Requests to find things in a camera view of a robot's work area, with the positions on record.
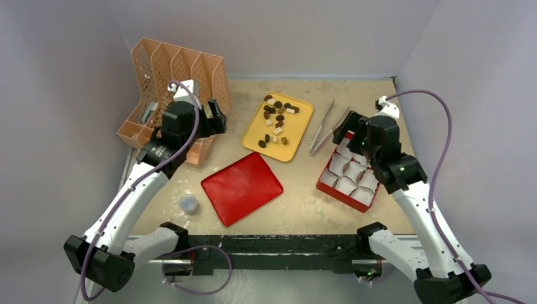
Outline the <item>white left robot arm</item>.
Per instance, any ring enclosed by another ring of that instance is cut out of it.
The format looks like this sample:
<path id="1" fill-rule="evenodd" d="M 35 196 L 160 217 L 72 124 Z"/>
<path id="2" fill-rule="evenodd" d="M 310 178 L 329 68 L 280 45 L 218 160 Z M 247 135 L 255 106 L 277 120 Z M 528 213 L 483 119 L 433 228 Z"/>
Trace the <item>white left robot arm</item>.
<path id="1" fill-rule="evenodd" d="M 74 271 L 80 274 L 85 300 L 95 300 L 101 294 L 91 295 L 86 290 L 87 281 L 116 292 L 145 263 L 168 255 L 180 259 L 192 250 L 188 231 L 171 222 L 133 241 L 128 237 L 152 198 L 186 161 L 194 142 L 224 133 L 226 121 L 214 98 L 204 106 L 194 106 L 185 99 L 167 106 L 161 126 L 141 148 L 127 182 L 110 206 L 83 236 L 71 235 L 64 243 Z"/>

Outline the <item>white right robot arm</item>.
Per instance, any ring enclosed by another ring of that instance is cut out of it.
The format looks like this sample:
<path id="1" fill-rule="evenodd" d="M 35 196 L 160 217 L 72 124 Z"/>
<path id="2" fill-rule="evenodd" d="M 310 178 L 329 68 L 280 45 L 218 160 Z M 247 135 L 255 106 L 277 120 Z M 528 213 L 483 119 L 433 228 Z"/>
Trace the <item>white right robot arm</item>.
<path id="1" fill-rule="evenodd" d="M 353 135 L 346 147 L 366 157 L 375 178 L 407 216 L 423 249 L 418 252 L 375 222 L 357 230 L 357 253 L 389 261 L 410 279 L 421 303 L 457 303 L 476 294 L 491 279 L 491 272 L 485 264 L 474 263 L 462 248 L 452 253 L 442 239 L 438 229 L 452 245 L 458 245 L 429 198 L 430 185 L 419 161 L 401 150 L 396 119 L 380 114 L 368 118 L 351 111 L 333 132 L 333 143 L 341 143 L 349 132 Z"/>

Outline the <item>metal serving tongs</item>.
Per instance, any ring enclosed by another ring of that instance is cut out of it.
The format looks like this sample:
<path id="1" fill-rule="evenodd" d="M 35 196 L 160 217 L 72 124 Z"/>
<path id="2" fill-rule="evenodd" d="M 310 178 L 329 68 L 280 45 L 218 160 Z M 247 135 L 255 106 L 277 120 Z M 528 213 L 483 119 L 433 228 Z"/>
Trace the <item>metal serving tongs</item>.
<path id="1" fill-rule="evenodd" d="M 324 114 L 324 117 L 321 121 L 321 124 L 319 125 L 319 128 L 317 130 L 317 133 L 315 134 L 315 137 L 313 138 L 313 141 L 312 141 L 312 144 L 310 146 L 310 149 L 308 150 L 308 154 L 309 156 L 313 156 L 318 150 L 319 148 L 321 147 L 321 145 L 323 145 L 328 137 L 332 134 L 333 130 L 340 124 L 343 122 L 344 118 L 346 117 L 347 113 L 349 112 L 350 110 L 350 106 L 347 106 L 344 111 L 343 111 L 343 114 L 341 115 L 341 117 L 338 119 L 338 121 L 336 122 L 335 126 L 331 127 L 330 129 L 327 130 L 327 132 L 323 135 L 322 138 L 320 138 L 320 136 L 322 135 L 322 131 L 323 131 L 323 128 L 327 125 L 327 120 L 328 120 L 328 117 L 329 115 L 331 114 L 332 112 L 332 109 L 334 108 L 335 106 L 335 101 L 336 99 L 333 99 L 332 102 L 330 103 L 330 105 L 328 106 L 325 114 Z"/>

